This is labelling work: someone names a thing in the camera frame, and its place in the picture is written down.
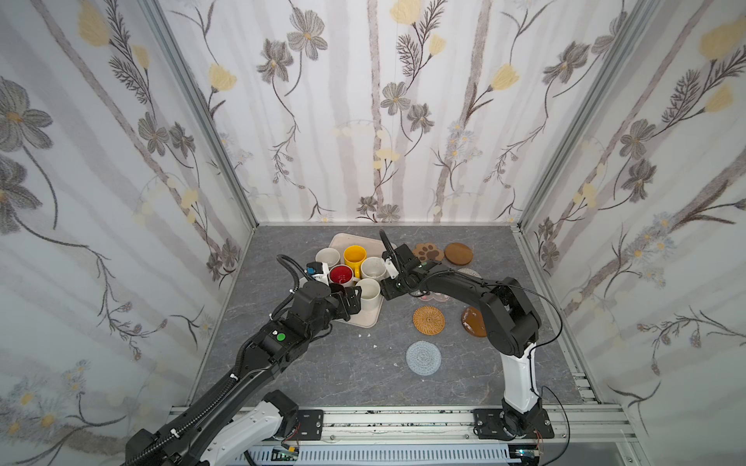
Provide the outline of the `cream mug front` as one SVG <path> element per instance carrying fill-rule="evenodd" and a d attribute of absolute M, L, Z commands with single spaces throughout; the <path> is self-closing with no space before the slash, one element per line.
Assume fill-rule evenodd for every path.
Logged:
<path fill-rule="evenodd" d="M 382 291 L 378 281 L 362 279 L 357 283 L 361 287 L 361 312 L 372 312 L 379 308 L 382 302 Z"/>

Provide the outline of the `red interior white mug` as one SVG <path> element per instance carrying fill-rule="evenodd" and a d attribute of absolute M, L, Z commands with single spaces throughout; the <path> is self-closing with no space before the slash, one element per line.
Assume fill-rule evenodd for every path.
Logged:
<path fill-rule="evenodd" d="M 328 279 L 330 283 L 341 285 L 341 287 L 353 287 L 357 281 L 355 271 L 345 264 L 337 264 L 332 267 Z"/>

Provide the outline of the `white woven rope coaster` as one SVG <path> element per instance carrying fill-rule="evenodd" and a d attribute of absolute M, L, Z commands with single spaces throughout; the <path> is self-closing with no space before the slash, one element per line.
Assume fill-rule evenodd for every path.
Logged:
<path fill-rule="evenodd" d="M 478 272 L 476 272 L 475 270 L 473 270 L 471 268 L 458 269 L 458 273 L 462 273 L 464 275 L 468 275 L 468 276 L 471 276 L 471 277 L 474 277 L 474 278 L 478 278 L 478 279 L 482 278 L 482 276 Z"/>

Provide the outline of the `grey blue round coaster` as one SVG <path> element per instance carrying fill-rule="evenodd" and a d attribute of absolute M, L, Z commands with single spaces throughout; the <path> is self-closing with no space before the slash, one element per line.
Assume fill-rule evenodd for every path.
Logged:
<path fill-rule="evenodd" d="M 422 377 L 435 374 L 442 364 L 442 355 L 438 347 L 426 341 L 412 344 L 407 349 L 405 357 L 409 369 Z"/>

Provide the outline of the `glossy amber round coaster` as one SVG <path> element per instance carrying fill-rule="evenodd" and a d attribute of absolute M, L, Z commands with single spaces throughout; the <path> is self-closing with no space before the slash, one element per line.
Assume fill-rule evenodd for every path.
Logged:
<path fill-rule="evenodd" d="M 486 338 L 487 328 L 481 312 L 474 307 L 467 307 L 460 317 L 464 330 L 476 338 Z"/>

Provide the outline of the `brown round wooden coaster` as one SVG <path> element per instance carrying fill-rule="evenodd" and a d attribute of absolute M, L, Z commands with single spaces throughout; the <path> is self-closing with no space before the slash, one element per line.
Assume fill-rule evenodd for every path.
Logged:
<path fill-rule="evenodd" d="M 452 264 L 466 266 L 474 258 L 472 248 L 462 243 L 451 243 L 444 250 L 444 257 Z"/>

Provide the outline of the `pink cherry blossom coaster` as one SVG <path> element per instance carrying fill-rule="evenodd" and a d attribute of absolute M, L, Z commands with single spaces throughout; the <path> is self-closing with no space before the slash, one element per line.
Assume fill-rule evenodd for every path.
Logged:
<path fill-rule="evenodd" d="M 429 292 L 421 294 L 419 296 L 419 299 L 424 302 L 434 301 L 438 303 L 445 303 L 450 300 L 450 297 L 443 293 Z"/>

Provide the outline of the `woven rattan round coaster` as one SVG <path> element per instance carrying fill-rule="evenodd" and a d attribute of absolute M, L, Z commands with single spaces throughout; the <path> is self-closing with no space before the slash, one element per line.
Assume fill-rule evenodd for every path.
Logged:
<path fill-rule="evenodd" d="M 446 318 L 438 308 L 423 306 L 415 310 L 413 324 L 421 334 L 434 336 L 440 334 L 445 329 Z"/>

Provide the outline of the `yellow mug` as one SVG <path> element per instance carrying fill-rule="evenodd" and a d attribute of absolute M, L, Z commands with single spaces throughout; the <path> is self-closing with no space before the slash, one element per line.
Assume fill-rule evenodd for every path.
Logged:
<path fill-rule="evenodd" d="M 345 248 L 343 258 L 345 264 L 353 270 L 355 277 L 361 279 L 363 277 L 361 266 L 363 266 L 363 262 L 367 259 L 365 248 L 359 245 L 349 246 Z"/>

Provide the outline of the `brown paw print coaster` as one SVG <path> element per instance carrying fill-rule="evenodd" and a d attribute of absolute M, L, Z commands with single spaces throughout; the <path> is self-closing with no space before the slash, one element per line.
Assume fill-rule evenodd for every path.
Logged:
<path fill-rule="evenodd" d="M 442 261 L 444 258 L 444 252 L 433 243 L 417 244 L 414 254 L 421 262 Z"/>

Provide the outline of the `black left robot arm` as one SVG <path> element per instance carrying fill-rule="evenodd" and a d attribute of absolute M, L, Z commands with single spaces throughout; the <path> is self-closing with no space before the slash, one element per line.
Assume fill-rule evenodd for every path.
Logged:
<path fill-rule="evenodd" d="M 270 318 L 240 347 L 235 363 L 182 415 L 157 432 L 137 432 L 125 446 L 127 465 L 219 465 L 256 442 L 291 429 L 297 405 L 283 394 L 260 404 L 260 420 L 243 427 L 234 416 L 245 402 L 282 374 L 309 346 L 332 330 L 334 320 L 361 311 L 361 287 L 308 281 L 295 285 Z"/>

